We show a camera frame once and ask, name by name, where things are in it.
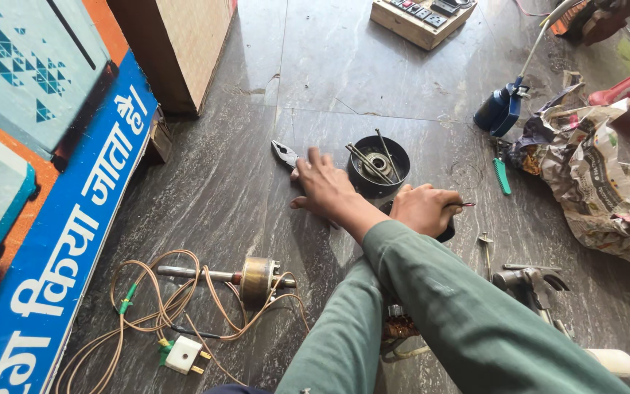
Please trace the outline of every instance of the crumpled newspaper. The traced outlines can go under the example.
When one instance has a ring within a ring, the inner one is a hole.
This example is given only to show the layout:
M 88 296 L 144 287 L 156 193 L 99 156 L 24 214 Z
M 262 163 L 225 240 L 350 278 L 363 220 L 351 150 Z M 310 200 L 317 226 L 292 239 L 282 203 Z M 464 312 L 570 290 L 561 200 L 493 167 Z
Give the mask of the crumpled newspaper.
M 510 162 L 541 175 L 582 245 L 630 262 L 630 164 L 618 161 L 609 123 L 630 99 L 591 107 L 583 83 L 565 88 L 524 126 Z

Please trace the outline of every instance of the blue banner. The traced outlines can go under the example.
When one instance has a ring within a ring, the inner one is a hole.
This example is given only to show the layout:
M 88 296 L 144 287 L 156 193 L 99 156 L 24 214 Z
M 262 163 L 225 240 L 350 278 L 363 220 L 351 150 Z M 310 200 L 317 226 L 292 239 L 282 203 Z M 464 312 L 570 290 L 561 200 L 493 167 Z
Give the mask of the blue banner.
M 157 101 L 128 51 L 0 283 L 0 394 L 43 393 Z

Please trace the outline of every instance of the brown wire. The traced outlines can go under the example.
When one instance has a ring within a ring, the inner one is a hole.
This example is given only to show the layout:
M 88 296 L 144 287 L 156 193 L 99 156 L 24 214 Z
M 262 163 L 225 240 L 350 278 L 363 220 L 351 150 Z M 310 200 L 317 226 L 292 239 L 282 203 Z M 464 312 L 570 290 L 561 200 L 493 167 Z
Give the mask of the brown wire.
M 169 297 L 169 299 L 167 299 L 166 302 L 163 302 L 162 301 L 162 296 L 161 296 L 161 291 L 160 291 L 160 285 L 159 285 L 159 282 L 157 280 L 157 276 L 152 271 L 152 268 L 154 268 L 163 258 L 165 258 L 167 256 L 170 256 L 170 255 L 173 255 L 173 254 L 188 255 L 189 257 L 191 257 L 191 259 L 194 261 L 194 264 L 196 266 L 196 277 L 190 279 L 188 282 L 186 282 L 183 285 L 181 285 L 180 288 L 177 289 L 177 291 L 175 291 Z M 121 354 L 121 352 L 123 350 L 123 332 L 125 331 L 125 329 L 130 327 L 130 328 L 133 328 L 133 329 L 135 329 L 137 331 L 140 331 L 140 332 L 154 332 L 159 339 L 162 339 L 162 338 L 164 338 L 164 333 L 162 332 L 162 328 L 164 328 L 164 327 L 171 327 L 171 325 L 173 324 L 173 320 L 175 320 L 177 318 L 177 316 L 179 316 L 182 312 L 184 313 L 184 315 L 188 319 L 189 324 L 191 324 L 191 328 L 195 331 L 196 335 L 198 336 L 200 341 L 203 343 L 203 346 L 206 348 L 208 353 L 213 357 L 215 363 L 218 365 L 218 368 L 220 368 L 223 372 L 225 372 L 225 374 L 228 377 L 230 377 L 232 380 L 234 380 L 238 384 L 241 384 L 242 386 L 245 386 L 244 383 L 242 383 L 240 380 L 238 380 L 237 378 L 232 376 L 232 374 L 230 374 L 225 368 L 223 368 L 223 366 L 217 361 L 217 359 L 215 359 L 215 354 L 213 354 L 211 352 L 211 350 L 207 346 L 205 340 L 198 333 L 198 330 L 196 329 L 196 327 L 194 326 L 193 322 L 189 318 L 187 312 L 185 311 L 186 305 L 191 300 L 191 298 L 193 296 L 193 293 L 196 290 L 196 285 L 197 285 L 198 280 L 199 280 L 199 275 L 200 275 L 199 264 L 200 263 L 199 263 L 198 257 L 196 255 L 194 255 L 191 251 L 184 250 L 184 249 L 178 249 L 178 250 L 171 250 L 169 252 L 166 252 L 166 253 L 162 254 L 161 256 L 159 256 L 156 259 L 154 259 L 149 265 L 147 265 L 147 264 L 145 264 L 143 262 L 140 262 L 138 260 L 128 260 L 127 262 L 123 262 L 118 267 L 116 267 L 116 270 L 113 272 L 113 276 L 111 277 L 111 280 L 110 280 L 110 289 L 109 289 L 110 303 L 111 303 L 111 305 L 113 305 L 113 308 L 118 310 L 118 307 L 116 306 L 115 293 L 116 293 L 116 281 L 118 280 L 118 277 L 119 277 L 121 269 L 123 267 L 125 267 L 125 266 L 137 265 L 137 266 L 139 266 L 142 269 L 142 272 L 140 273 L 140 275 L 138 276 L 138 278 L 135 280 L 134 283 L 135 283 L 135 285 L 137 287 L 139 287 L 140 282 L 146 276 L 148 276 L 150 278 L 150 281 L 152 283 L 152 288 L 153 288 L 153 290 L 155 291 L 155 293 L 157 295 L 157 307 L 158 307 L 158 310 L 157 310 L 157 312 L 154 312 L 151 315 L 147 315 L 147 316 L 145 316 L 143 318 L 139 318 L 139 319 L 134 320 L 132 322 L 129 322 L 125 318 L 124 314 L 119 314 L 119 325 L 120 325 L 119 328 L 114 329 L 113 331 L 109 331 L 106 334 L 103 334 L 101 336 L 98 336 L 95 339 L 92 339 L 92 341 L 90 341 L 89 343 L 85 344 L 81 349 L 79 349 L 79 351 L 77 351 L 77 353 L 75 353 L 72 356 L 70 361 L 67 363 L 65 368 L 62 369 L 62 372 L 59 375 L 59 378 L 58 378 L 57 383 L 55 385 L 55 394 L 59 394 L 60 383 L 63 380 L 65 380 L 65 375 L 67 374 L 69 369 L 72 367 L 72 365 L 74 365 L 74 368 L 72 369 L 72 371 L 71 371 L 71 373 L 69 375 L 69 379 L 67 380 L 67 384 L 65 385 L 66 386 L 66 388 L 65 388 L 66 394 L 71 394 L 72 381 L 74 380 L 77 372 L 79 371 L 79 369 L 81 368 L 81 366 L 85 362 L 85 360 L 87 360 L 87 358 L 100 345 L 102 345 L 104 342 L 106 342 L 107 340 L 109 340 L 110 338 L 112 338 L 113 336 L 118 334 L 118 344 L 116 345 L 116 351 L 113 353 L 113 357 L 110 360 L 109 366 L 106 368 L 106 371 L 101 376 L 101 379 L 97 382 L 96 386 L 94 386 L 94 388 L 88 393 L 88 394 L 100 394 L 100 392 L 103 391 L 106 388 L 106 386 L 109 384 L 110 379 L 113 377 L 113 373 L 116 371 L 116 367 L 118 366 L 118 361 L 120 360 L 120 354 Z M 272 286 L 271 292 L 269 293 L 269 296 L 267 297 L 267 301 L 265 302 L 264 306 L 262 307 L 262 309 L 260 309 L 252 317 L 251 320 L 248 320 L 248 318 L 247 318 L 247 311 L 244 308 L 243 300 L 240 299 L 240 293 L 237 291 L 237 288 L 232 283 L 225 282 L 225 284 L 232 290 L 232 292 L 234 293 L 235 297 L 240 302 L 240 309 L 241 309 L 241 312 L 242 312 L 242 314 L 241 314 L 242 315 L 242 327 L 237 327 L 232 322 L 232 320 L 228 317 L 228 314 L 225 312 L 225 309 L 223 308 L 223 304 L 218 299 L 218 295 L 215 292 L 215 287 L 213 286 L 213 281 L 211 280 L 210 271 L 208 269 L 208 266 L 203 266 L 203 270 L 206 273 L 206 283 L 208 284 L 208 288 L 209 288 L 209 290 L 211 292 L 211 297 L 215 301 L 215 305 L 218 307 L 220 312 L 223 314 L 223 317 L 225 318 L 225 321 L 228 323 L 230 328 L 232 328 L 232 330 L 235 331 L 235 333 L 232 334 L 232 335 L 221 336 L 220 340 L 233 341 L 235 339 L 238 339 L 239 337 L 242 336 L 242 334 L 245 333 L 245 331 L 249 327 L 252 326 L 252 324 L 254 324 L 255 321 L 257 321 L 257 319 L 259 317 L 261 317 L 261 315 L 264 313 L 265 310 L 267 310 L 271 305 L 273 305 L 278 300 L 282 300 L 282 299 L 284 299 L 286 297 L 294 297 L 298 301 L 298 306 L 299 306 L 299 309 L 300 309 L 301 318 L 303 320 L 303 323 L 305 324 L 306 335 L 307 335 L 307 333 L 310 332 L 310 328 L 308 327 L 308 324 L 307 324 L 307 321 L 306 321 L 306 318 L 305 318 L 305 308 L 304 308 L 304 305 L 303 305 L 303 301 L 300 298 L 300 292 L 298 290 L 298 281 L 295 279 L 295 276 L 293 275 L 293 273 L 285 272 L 283 275 L 280 275 L 280 276 L 277 277 L 277 279 L 275 280 L 275 283 Z M 271 300 L 272 296 L 274 295 L 274 293 L 276 291 L 277 284 L 286 275 L 291 276 L 293 278 L 293 281 L 295 282 L 295 294 L 286 293 L 286 294 L 282 294 L 282 295 L 274 298 L 273 300 Z M 152 320 L 152 319 L 155 319 L 155 324 L 153 326 L 151 326 L 151 327 L 141 327 L 140 326 L 141 323 L 146 322 L 148 320 Z

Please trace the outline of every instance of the grey tile floor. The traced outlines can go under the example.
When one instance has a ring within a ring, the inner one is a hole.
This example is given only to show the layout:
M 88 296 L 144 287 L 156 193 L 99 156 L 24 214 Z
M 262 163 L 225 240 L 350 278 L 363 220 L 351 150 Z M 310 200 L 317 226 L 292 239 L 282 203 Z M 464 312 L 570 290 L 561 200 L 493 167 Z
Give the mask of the grey tile floor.
M 536 12 L 549 9 L 548 1 L 524 3 Z M 556 296 L 554 315 L 573 323 L 581 346 L 630 354 L 630 263 L 580 246 L 537 177 L 510 171 L 513 193 L 503 196 L 487 135 L 470 121 L 492 90 L 514 80 L 538 34 L 537 18 L 522 15 L 512 1 L 481 0 L 468 22 L 426 52 L 371 22 L 370 7 L 370 0 L 240 0 L 205 113 L 172 126 L 169 163 L 141 167 L 134 175 L 68 353 L 117 326 L 108 289 L 119 263 L 148 262 L 176 248 L 225 271 L 239 269 L 247 255 L 280 260 L 300 279 L 309 322 L 316 321 L 361 249 L 322 219 L 288 208 L 300 190 L 276 164 L 269 142 L 278 139 L 299 154 L 319 145 L 344 167 L 345 144 L 380 128 L 407 148 L 414 163 L 411 183 L 430 182 L 478 202 L 456 219 L 456 237 L 448 243 L 469 267 L 485 274 L 476 242 L 482 231 L 495 239 L 495 269 L 505 262 L 562 266 L 574 291 Z M 527 75 L 533 98 L 520 121 L 560 90 L 564 69 L 582 72 L 589 90 L 630 75 L 623 50 L 628 40 L 620 32 L 586 48 L 547 34 Z M 624 146 L 630 160 L 630 134 Z M 165 294 L 177 283 L 160 281 Z M 237 318 L 224 290 L 218 293 Z M 152 312 L 153 297 L 140 291 L 132 312 Z M 203 287 L 188 312 L 205 330 L 228 331 Z M 214 351 L 243 381 L 274 390 L 302 336 L 295 308 L 285 303 L 242 339 L 216 344 Z M 110 393 L 199 393 L 228 382 L 215 366 L 188 377 L 158 367 L 153 335 L 128 332 L 124 346 Z M 92 357 L 77 390 L 94 386 L 110 347 Z M 458 389 L 433 354 L 424 354 L 381 365 L 377 392 Z

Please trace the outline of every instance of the green sleeve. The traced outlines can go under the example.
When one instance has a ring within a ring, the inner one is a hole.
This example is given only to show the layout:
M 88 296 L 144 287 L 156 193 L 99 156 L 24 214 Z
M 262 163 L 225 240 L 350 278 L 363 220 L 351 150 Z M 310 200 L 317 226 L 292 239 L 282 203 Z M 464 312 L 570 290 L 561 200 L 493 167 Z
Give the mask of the green sleeve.
M 380 284 L 359 259 L 337 285 L 276 393 L 373 393 L 382 308 Z
M 383 221 L 366 233 L 363 250 L 464 394 L 630 394 L 582 348 L 431 237 Z

